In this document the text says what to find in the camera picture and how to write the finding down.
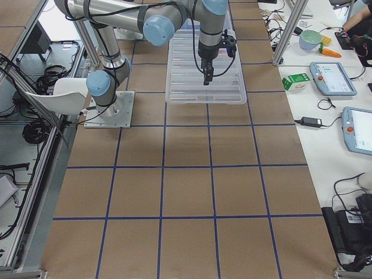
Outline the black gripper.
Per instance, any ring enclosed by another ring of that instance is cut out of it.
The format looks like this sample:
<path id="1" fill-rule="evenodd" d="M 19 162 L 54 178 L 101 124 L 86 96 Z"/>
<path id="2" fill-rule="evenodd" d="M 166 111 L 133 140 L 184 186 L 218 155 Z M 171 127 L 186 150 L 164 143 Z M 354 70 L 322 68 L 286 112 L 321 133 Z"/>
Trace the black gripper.
<path id="1" fill-rule="evenodd" d="M 203 43 L 198 44 L 198 55 L 202 60 L 201 69 L 203 71 L 203 84 L 209 85 L 213 80 L 214 68 L 207 66 L 218 56 L 219 48 L 217 45 L 207 46 Z"/>

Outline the person forearm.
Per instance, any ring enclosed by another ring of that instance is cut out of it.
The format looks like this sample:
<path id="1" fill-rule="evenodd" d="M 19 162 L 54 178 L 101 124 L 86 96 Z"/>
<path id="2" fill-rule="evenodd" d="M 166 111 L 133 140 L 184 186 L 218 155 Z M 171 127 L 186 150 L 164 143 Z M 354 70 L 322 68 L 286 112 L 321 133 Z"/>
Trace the person forearm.
<path id="1" fill-rule="evenodd" d="M 347 32 L 357 24 L 371 17 L 371 4 L 366 5 L 360 11 L 351 16 L 342 26 L 343 31 Z"/>

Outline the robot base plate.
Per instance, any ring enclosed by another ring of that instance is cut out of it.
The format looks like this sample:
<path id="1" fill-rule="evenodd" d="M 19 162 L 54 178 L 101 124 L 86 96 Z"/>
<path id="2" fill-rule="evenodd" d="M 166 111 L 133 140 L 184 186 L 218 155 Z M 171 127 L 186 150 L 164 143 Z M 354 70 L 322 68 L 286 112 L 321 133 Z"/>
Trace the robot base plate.
<path id="1" fill-rule="evenodd" d="M 97 106 L 93 97 L 83 125 L 85 128 L 130 128 L 135 91 L 116 91 L 116 101 L 108 108 Z"/>

